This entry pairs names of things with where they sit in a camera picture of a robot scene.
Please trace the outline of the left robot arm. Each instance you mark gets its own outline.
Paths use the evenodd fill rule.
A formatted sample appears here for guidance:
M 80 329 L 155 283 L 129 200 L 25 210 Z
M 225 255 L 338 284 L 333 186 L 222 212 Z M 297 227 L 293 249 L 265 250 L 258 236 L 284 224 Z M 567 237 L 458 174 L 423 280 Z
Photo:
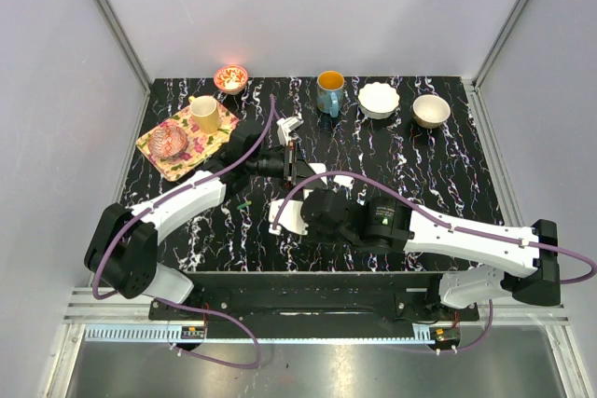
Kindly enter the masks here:
M 182 319 L 197 316 L 202 298 L 193 291 L 193 281 L 158 261 L 163 240 L 193 217 L 242 192 L 254 176 L 278 178 L 291 188 L 326 168 L 302 158 L 293 141 L 262 148 L 267 132 L 254 121 L 242 121 L 184 183 L 130 208 L 119 203 L 108 206 L 84 258 L 94 274 L 95 298 L 104 298 L 99 286 L 105 283 L 128 299 L 139 295 L 166 299 Z

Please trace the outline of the white remote control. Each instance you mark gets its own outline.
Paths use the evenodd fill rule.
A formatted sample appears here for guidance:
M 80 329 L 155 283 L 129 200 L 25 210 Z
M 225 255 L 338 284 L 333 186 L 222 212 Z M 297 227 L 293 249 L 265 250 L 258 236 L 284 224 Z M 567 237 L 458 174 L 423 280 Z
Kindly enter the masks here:
M 342 186 L 348 189 L 352 189 L 354 185 L 354 178 L 346 175 L 328 175 L 320 179 L 317 179 L 316 181 L 313 181 L 312 184 L 314 185 L 314 187 L 305 186 L 303 188 L 302 195 L 304 199 L 309 197 L 315 188 L 318 188 L 318 184 L 323 184 L 323 188 L 327 188 L 328 186 L 331 186 L 332 188 Z

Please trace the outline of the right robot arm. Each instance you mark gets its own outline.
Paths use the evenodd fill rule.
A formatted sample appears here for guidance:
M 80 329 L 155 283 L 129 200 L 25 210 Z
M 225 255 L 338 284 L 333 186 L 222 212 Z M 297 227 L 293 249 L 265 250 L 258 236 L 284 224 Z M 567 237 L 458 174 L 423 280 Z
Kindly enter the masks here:
M 437 320 L 499 297 L 540 307 L 561 303 L 558 258 L 546 248 L 558 241 L 552 221 L 540 219 L 523 227 L 486 225 L 411 208 L 385 196 L 361 205 L 323 189 L 300 203 L 296 217 L 304 234 L 320 242 L 343 241 L 371 254 L 431 253 L 475 262 L 467 272 L 444 273 L 433 281 L 423 304 Z

